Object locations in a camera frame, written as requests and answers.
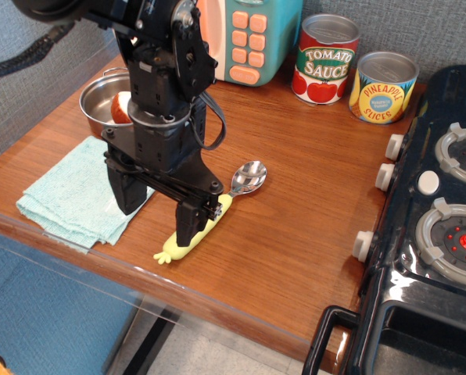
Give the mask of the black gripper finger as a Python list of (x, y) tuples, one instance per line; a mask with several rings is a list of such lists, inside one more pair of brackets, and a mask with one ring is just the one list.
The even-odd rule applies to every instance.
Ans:
[(118, 207), (127, 216), (134, 213), (148, 198), (147, 185), (114, 167), (108, 166), (107, 170)]
[(176, 211), (177, 245), (187, 247), (198, 233), (204, 230), (208, 221), (207, 214), (193, 201), (183, 201), (177, 205)]

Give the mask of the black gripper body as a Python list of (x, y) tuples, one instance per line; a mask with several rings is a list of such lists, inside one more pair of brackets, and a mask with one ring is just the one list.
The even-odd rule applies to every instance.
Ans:
[(207, 217), (220, 211), (223, 184), (203, 162), (202, 153), (218, 146), (205, 143), (207, 102), (186, 104), (178, 111), (154, 115), (129, 105), (128, 127), (107, 127), (106, 165), (128, 173), (179, 204), (193, 201)]

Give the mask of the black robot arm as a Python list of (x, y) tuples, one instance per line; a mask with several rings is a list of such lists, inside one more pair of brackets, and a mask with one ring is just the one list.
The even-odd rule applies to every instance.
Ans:
[(115, 32), (129, 73), (127, 126), (102, 132), (109, 182), (120, 209), (133, 213), (148, 188), (177, 202), (177, 244), (220, 212), (224, 188), (203, 162), (208, 87), (216, 61), (203, 41), (194, 1), (18, 1), (31, 19), (55, 25), (90, 20)]

